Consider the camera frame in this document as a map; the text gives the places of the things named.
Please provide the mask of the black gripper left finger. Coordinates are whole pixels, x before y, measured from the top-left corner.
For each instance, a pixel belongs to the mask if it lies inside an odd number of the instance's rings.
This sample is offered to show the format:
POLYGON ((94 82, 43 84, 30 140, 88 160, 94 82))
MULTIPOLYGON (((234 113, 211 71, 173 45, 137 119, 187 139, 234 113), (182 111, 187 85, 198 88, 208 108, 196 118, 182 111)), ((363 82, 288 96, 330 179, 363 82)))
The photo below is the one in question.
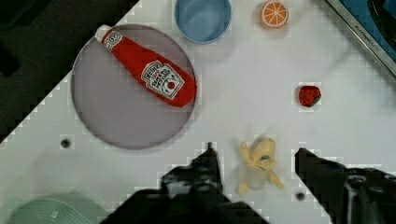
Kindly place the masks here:
POLYGON ((101 224, 268 224, 250 206, 223 193, 217 151, 211 144, 190 164, 161 178, 158 189, 141 189, 101 224))

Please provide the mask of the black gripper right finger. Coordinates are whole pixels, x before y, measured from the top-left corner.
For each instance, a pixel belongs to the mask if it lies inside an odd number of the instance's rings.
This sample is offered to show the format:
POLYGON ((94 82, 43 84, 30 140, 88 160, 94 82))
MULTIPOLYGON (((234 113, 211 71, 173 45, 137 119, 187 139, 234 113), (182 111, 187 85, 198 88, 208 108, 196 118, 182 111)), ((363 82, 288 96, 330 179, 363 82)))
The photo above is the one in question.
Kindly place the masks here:
POLYGON ((396 178, 375 168, 347 168, 306 148, 294 154, 295 173, 332 224, 396 224, 396 178))

